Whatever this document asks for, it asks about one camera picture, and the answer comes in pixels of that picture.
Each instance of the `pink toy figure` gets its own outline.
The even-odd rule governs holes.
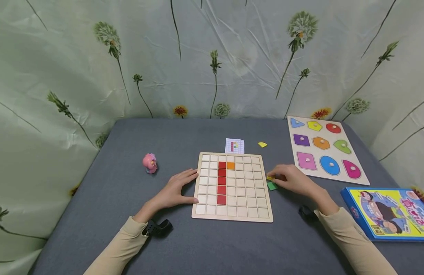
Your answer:
[[[154,154],[146,154],[143,158],[143,166],[146,167],[146,173],[155,173],[158,169],[156,156]]]

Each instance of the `red circle piece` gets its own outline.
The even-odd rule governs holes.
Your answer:
[[[339,134],[342,131],[339,125],[336,125],[333,123],[328,123],[327,125],[325,125],[325,127],[327,128],[328,131],[335,134]]]

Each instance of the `floral curtain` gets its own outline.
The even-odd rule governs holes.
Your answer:
[[[0,274],[26,274],[114,122],[335,119],[424,190],[424,0],[0,1]]]

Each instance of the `blue triangle piece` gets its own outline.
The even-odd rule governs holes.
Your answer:
[[[292,122],[293,128],[298,128],[298,127],[302,127],[303,125],[305,125],[303,122],[297,121],[294,118],[290,118],[290,121]]]

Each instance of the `hand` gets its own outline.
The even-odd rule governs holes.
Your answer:
[[[274,183],[307,197],[314,197],[323,190],[293,164],[276,165],[272,171],[267,173],[267,176],[276,176],[276,179],[273,180]]]
[[[137,223],[147,223],[160,209],[169,208],[184,203],[198,203],[194,197],[182,196],[182,188],[198,177],[197,169],[192,168],[173,175],[163,189],[151,200],[145,203],[133,217]]]
[[[277,185],[297,194],[310,197],[324,215],[331,215],[339,211],[339,206],[333,201],[330,194],[293,164],[276,165],[272,171],[267,173],[267,176],[276,176],[273,182]]]
[[[182,188],[198,177],[197,169],[192,168],[173,175],[163,189],[151,199],[158,209],[169,208],[180,204],[198,203],[194,197],[182,196]]]

